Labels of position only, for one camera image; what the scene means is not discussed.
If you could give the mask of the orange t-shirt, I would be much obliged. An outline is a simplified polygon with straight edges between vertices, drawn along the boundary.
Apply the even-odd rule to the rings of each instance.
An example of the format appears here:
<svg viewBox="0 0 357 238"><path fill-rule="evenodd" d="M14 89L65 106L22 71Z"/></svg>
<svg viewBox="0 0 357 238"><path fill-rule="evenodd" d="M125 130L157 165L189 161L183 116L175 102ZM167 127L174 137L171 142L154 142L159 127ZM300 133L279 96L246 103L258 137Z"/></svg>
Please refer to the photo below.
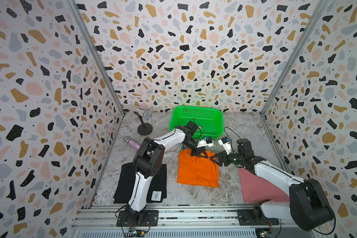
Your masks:
<svg viewBox="0 0 357 238"><path fill-rule="evenodd" d="M191 150L179 153L177 183L218 188L218 165L209 158L191 156Z"/></svg>

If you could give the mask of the green plastic basket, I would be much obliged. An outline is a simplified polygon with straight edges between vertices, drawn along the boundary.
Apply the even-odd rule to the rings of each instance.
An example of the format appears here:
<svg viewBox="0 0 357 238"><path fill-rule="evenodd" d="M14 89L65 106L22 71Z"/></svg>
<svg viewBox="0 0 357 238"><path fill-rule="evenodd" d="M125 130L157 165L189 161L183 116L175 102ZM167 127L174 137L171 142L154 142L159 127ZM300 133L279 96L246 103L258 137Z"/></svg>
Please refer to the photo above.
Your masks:
<svg viewBox="0 0 357 238"><path fill-rule="evenodd" d="M218 109L178 106L173 110L170 121L170 130L173 131L176 126L186 126L189 121L194 122L198 129L195 137L211 136L218 138L224 133L223 114Z"/></svg>

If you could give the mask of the pink t-shirt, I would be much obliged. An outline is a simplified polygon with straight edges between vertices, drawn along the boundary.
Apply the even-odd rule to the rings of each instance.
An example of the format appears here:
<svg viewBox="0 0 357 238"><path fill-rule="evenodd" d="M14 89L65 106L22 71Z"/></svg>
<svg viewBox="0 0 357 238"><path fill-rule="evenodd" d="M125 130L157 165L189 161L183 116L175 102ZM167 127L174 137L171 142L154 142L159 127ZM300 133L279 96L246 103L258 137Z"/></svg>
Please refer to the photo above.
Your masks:
<svg viewBox="0 0 357 238"><path fill-rule="evenodd" d="M264 178L253 175L246 169L239 168L238 174L245 203L255 204L267 200L290 202L289 196Z"/></svg>

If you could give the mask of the black t-shirt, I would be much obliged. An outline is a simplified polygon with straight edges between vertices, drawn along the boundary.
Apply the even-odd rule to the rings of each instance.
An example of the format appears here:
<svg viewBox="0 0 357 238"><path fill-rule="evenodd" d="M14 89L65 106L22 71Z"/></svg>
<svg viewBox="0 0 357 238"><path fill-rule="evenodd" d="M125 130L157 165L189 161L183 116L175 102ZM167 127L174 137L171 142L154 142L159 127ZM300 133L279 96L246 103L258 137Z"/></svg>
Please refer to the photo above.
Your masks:
<svg viewBox="0 0 357 238"><path fill-rule="evenodd" d="M133 164L123 164L114 195L114 203L128 203L131 199L134 183L135 172ZM151 181L147 194L147 203L161 203L165 198L167 198L167 165L162 164L159 172Z"/></svg>

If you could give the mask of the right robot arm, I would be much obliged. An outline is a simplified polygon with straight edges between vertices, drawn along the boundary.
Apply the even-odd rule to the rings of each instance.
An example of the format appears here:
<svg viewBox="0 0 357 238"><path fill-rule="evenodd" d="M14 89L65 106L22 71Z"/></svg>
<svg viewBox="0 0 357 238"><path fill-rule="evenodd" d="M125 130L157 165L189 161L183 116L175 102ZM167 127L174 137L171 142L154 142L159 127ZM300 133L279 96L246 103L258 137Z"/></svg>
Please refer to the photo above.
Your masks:
<svg viewBox="0 0 357 238"><path fill-rule="evenodd" d="M239 167L244 201L254 205L250 212L238 212L241 224L277 225L285 220L311 231L336 220L317 180L294 176L256 156L248 139L237 140L236 152L229 139L223 138L219 143L224 151L210 160L220 167Z"/></svg>

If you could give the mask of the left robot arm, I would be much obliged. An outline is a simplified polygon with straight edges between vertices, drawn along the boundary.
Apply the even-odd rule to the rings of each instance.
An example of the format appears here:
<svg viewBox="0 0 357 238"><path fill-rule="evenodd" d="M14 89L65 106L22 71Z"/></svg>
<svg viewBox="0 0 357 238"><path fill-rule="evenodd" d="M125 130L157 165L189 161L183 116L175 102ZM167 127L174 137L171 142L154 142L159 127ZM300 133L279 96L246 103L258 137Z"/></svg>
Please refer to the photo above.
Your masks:
<svg viewBox="0 0 357 238"><path fill-rule="evenodd" d="M190 156L208 158L205 148L212 147L213 140L207 136L203 140L196 141L193 135L197 129L198 126L193 121L189 121L186 126L176 126L166 135L155 139L147 137L143 140L133 160L135 182L131 198L125 206L125 213L132 222L140 224L145 218L150 184L161 168L166 150L177 144L183 144L190 149Z"/></svg>

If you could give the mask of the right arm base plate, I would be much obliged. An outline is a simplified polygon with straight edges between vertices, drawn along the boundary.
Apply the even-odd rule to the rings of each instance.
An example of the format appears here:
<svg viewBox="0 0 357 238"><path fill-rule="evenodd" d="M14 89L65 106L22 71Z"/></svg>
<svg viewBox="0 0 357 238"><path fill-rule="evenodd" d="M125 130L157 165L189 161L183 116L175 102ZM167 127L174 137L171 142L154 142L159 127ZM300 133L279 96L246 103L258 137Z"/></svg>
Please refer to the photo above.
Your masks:
<svg viewBox="0 0 357 238"><path fill-rule="evenodd" d="M280 225L278 219L266 218L258 207L254 207L253 209L237 210L237 217L239 219L240 226Z"/></svg>

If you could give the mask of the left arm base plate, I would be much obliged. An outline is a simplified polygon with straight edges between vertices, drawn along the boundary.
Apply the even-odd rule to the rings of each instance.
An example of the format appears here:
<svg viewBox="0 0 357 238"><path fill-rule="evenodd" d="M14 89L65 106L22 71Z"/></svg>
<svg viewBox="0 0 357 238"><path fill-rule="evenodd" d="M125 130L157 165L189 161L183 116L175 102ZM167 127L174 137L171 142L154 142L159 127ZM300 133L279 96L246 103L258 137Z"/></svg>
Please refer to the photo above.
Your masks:
<svg viewBox="0 0 357 238"><path fill-rule="evenodd" d="M121 211L118 215L117 227L143 226L156 227L159 220L158 210L144 210L139 213L132 209Z"/></svg>

